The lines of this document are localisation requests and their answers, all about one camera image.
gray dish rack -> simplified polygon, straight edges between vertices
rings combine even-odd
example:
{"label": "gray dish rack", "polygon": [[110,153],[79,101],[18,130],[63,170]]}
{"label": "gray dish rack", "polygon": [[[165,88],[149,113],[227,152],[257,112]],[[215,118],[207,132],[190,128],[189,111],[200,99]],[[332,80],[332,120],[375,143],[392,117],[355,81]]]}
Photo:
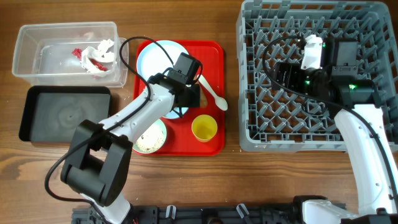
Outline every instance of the gray dish rack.
{"label": "gray dish rack", "polygon": [[[381,2],[257,1],[242,3],[236,22],[239,62],[239,142],[245,151],[345,151],[325,105],[283,90],[271,90],[261,64],[271,41],[288,35],[358,40],[359,78],[372,79],[382,98],[384,129],[398,150],[398,50],[387,6]],[[267,53],[268,69],[281,61],[300,63],[295,40]],[[311,116],[302,110],[302,105]]]}

brown object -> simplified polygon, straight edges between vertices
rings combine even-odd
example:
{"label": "brown object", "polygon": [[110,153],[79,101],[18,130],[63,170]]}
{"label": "brown object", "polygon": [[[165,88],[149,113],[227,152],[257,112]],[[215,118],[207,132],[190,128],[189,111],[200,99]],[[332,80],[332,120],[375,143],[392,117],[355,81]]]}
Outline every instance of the brown object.
{"label": "brown object", "polygon": [[200,108],[206,108],[207,107],[207,98],[205,96],[205,93],[203,92],[203,88],[200,86]]}
{"label": "brown object", "polygon": [[[291,202],[295,195],[317,194],[347,203],[349,211],[358,211],[356,184],[347,154],[240,151],[235,23],[242,0],[48,2],[53,1],[10,0],[0,4],[1,223],[70,223],[72,208],[87,206],[59,202],[44,190],[44,177],[67,152],[66,144],[32,145],[18,138],[30,88],[11,73],[18,31],[24,24],[52,22],[114,21],[120,37],[214,40],[224,48],[225,98],[229,103],[225,148],[216,157],[146,157],[133,153],[123,193],[134,205],[259,205]],[[393,0],[386,2],[390,10],[398,7]],[[391,16],[397,32],[398,17]],[[132,66],[139,43],[129,44]],[[111,89],[113,113],[131,102],[132,86],[133,74],[129,73],[124,88]],[[80,198],[60,181],[60,168],[54,172],[50,186],[61,196]]]}

red placemat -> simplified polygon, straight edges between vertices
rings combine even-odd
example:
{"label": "red placemat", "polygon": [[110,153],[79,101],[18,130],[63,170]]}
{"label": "red placemat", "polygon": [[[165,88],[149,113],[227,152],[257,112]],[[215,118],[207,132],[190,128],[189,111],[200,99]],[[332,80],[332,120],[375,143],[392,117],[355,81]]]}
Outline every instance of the red placemat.
{"label": "red placemat", "polygon": [[[188,51],[190,55],[203,64],[203,76],[214,89],[218,96],[224,97],[224,52],[219,44],[214,41],[202,40],[173,40]],[[150,41],[143,42],[137,50],[137,55],[149,45]],[[134,77],[133,99],[137,98],[145,88],[145,84]],[[206,108],[189,108],[183,118],[161,120],[167,128],[165,144],[149,156],[214,156],[225,145],[225,120],[224,111],[220,110],[212,95],[202,87],[207,98]],[[212,116],[218,125],[216,136],[209,142],[198,141],[192,133],[192,121],[201,114]]]}

black tray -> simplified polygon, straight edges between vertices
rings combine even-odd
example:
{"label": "black tray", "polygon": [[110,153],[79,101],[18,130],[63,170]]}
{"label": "black tray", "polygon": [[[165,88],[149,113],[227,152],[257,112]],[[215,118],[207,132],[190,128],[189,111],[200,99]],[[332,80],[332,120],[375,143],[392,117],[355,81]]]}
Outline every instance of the black tray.
{"label": "black tray", "polygon": [[26,96],[19,139],[70,142],[85,119],[109,117],[111,92],[102,86],[33,86]]}

yellow cup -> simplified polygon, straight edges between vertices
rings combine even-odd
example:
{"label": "yellow cup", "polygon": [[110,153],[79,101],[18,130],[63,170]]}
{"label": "yellow cup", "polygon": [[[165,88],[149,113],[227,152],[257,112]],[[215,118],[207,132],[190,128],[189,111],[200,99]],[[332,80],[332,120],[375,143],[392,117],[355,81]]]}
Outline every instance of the yellow cup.
{"label": "yellow cup", "polygon": [[201,142],[208,142],[217,133],[217,122],[206,114],[197,116],[192,121],[192,133]]}

